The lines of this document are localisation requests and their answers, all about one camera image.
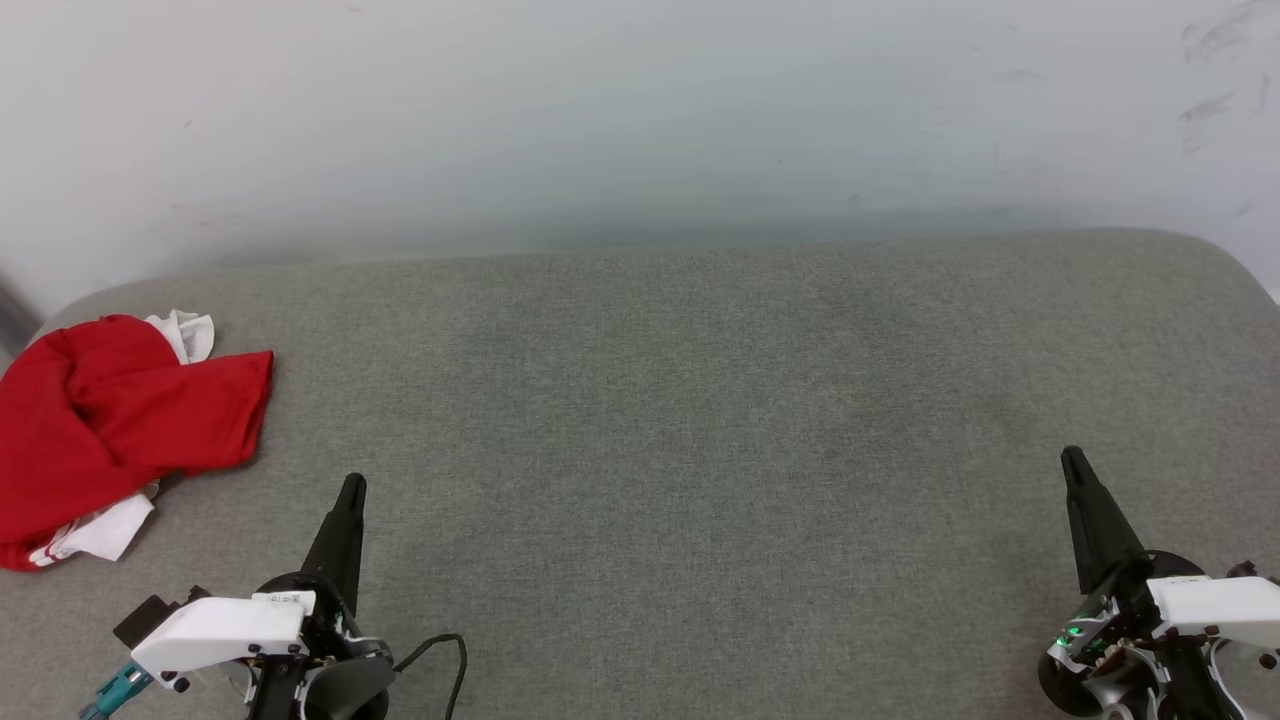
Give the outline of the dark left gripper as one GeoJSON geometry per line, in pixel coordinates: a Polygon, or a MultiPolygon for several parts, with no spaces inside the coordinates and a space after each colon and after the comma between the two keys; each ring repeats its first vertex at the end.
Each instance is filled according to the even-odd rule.
{"type": "Polygon", "coordinates": [[[396,679],[388,644],[358,629],[367,480],[348,474],[301,571],[259,588],[261,600],[310,600],[284,650],[250,655],[252,719],[384,719],[396,679]]]}

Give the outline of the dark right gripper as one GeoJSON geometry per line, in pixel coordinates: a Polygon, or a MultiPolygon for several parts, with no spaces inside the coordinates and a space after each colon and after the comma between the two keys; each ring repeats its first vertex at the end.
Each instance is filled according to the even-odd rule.
{"type": "Polygon", "coordinates": [[[1253,719],[1222,678],[1222,626],[1170,620],[1167,593],[1212,578],[1183,556],[1147,551],[1080,447],[1065,447],[1060,462],[1084,600],[1038,662],[1044,696],[1074,717],[1253,719]]]}

